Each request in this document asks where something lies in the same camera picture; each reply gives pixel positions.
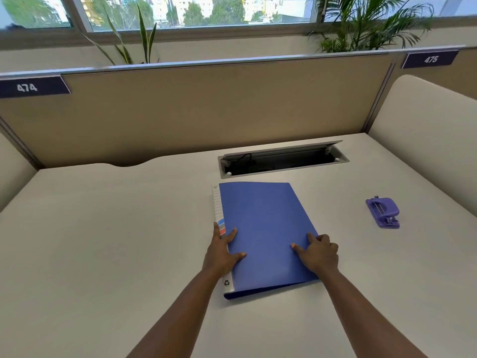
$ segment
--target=finger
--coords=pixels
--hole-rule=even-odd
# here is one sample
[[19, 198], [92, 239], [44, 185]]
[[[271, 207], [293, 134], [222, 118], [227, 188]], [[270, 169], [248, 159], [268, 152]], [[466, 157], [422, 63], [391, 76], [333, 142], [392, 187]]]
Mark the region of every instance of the finger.
[[315, 242], [315, 237], [313, 236], [313, 234], [311, 232], [308, 232], [308, 242], [310, 244], [314, 243]]
[[235, 259], [236, 263], [238, 263], [240, 260], [242, 260], [245, 256], [247, 256], [247, 253], [235, 253], [232, 255], [232, 257]]
[[302, 253], [305, 252], [305, 250], [301, 246], [296, 245], [295, 243], [291, 244], [290, 246], [293, 249], [293, 251], [295, 251], [295, 253], [298, 254], [298, 256], [300, 256]]
[[237, 234], [237, 229], [234, 228], [232, 232], [225, 237], [225, 241], [227, 243], [232, 242], [235, 239], [236, 234]]
[[214, 222], [214, 234], [212, 235], [212, 241], [220, 240], [220, 232], [218, 229], [218, 223]]
[[324, 242], [326, 244], [330, 244], [330, 236], [328, 236], [327, 234], [323, 234], [323, 235], [319, 235], [320, 237], [320, 241], [321, 242]]

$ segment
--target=palm leaves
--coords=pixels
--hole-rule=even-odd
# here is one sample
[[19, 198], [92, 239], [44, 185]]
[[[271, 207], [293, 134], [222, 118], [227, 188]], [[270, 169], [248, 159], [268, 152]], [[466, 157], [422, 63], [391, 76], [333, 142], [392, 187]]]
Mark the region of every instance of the palm leaves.
[[419, 3], [406, 7], [409, 0], [318, 0], [332, 19], [331, 33], [324, 34], [319, 46], [326, 52], [378, 50], [388, 45], [413, 46], [420, 40], [412, 29], [430, 30], [434, 9]]
[[[152, 44], [154, 42], [154, 36], [156, 35], [156, 28], [157, 28], [158, 24], [155, 23], [154, 28], [152, 29], [151, 33], [149, 35], [147, 35], [147, 30], [146, 30], [146, 27], [144, 25], [144, 20], [143, 20], [142, 14], [141, 14], [141, 9], [139, 8], [139, 5], [137, 3], [136, 3], [136, 5], [137, 5], [137, 11], [139, 13], [139, 33], [141, 35], [141, 41], [142, 41], [142, 45], [143, 45], [143, 48], [144, 48], [144, 60], [145, 61], [141, 62], [141, 64], [144, 64], [144, 63], [148, 64], [148, 63], [151, 62]], [[124, 45], [124, 43], [122, 41], [122, 38], [121, 38], [121, 35], [119, 34], [119, 32], [116, 31], [116, 28], [114, 27], [113, 23], [111, 22], [111, 19], [110, 19], [109, 15], [106, 11], [106, 8], [104, 8], [104, 11], [106, 13], [106, 18], [108, 20], [109, 27], [111, 28], [113, 33], [118, 37], [119, 41], [121, 41], [121, 46], [120, 47], [115, 45], [115, 48], [116, 48], [118, 54], [121, 56], [121, 58], [124, 60], [124, 62], [126, 64], [134, 64], [133, 58], [131, 58], [131, 54], [129, 53], [128, 49]], [[111, 62], [112, 65], [115, 65], [114, 61], [111, 59], [111, 57], [108, 55], [108, 53], [100, 45], [98, 45], [96, 42], [94, 42], [93, 40], [88, 38], [86, 35], [83, 35], [83, 36], [85, 38], [87, 38], [89, 41], [91, 41], [92, 44], [94, 46], [96, 46], [106, 56], [106, 58], [109, 59], [109, 61]]]

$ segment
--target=binder spine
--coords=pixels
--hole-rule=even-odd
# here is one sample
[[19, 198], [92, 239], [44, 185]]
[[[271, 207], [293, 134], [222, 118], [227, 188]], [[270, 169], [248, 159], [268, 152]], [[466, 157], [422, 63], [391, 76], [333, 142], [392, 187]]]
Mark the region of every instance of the binder spine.
[[[220, 198], [220, 186], [212, 186], [212, 196], [214, 198], [214, 212], [215, 212], [215, 221], [218, 223], [218, 228], [220, 230], [220, 238], [226, 236], [225, 232], [225, 221], [224, 221], [224, 212], [222, 211], [222, 199]], [[233, 293], [234, 289], [234, 280], [232, 272], [229, 272], [226, 276], [222, 278], [222, 285], [224, 287], [224, 294]]]

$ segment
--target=desk surface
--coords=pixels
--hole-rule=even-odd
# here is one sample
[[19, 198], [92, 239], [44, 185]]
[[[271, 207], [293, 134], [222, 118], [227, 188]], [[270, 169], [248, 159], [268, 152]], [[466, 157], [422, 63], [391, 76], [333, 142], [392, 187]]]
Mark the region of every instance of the desk surface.
[[[477, 219], [365, 134], [40, 171], [0, 214], [1, 356], [124, 357], [201, 268], [217, 156], [337, 139], [349, 163], [227, 181], [290, 182], [398, 329], [430, 357], [474, 357]], [[377, 227], [374, 195], [401, 229]], [[219, 284], [193, 357], [223, 356], [354, 354], [317, 282], [232, 302]]]

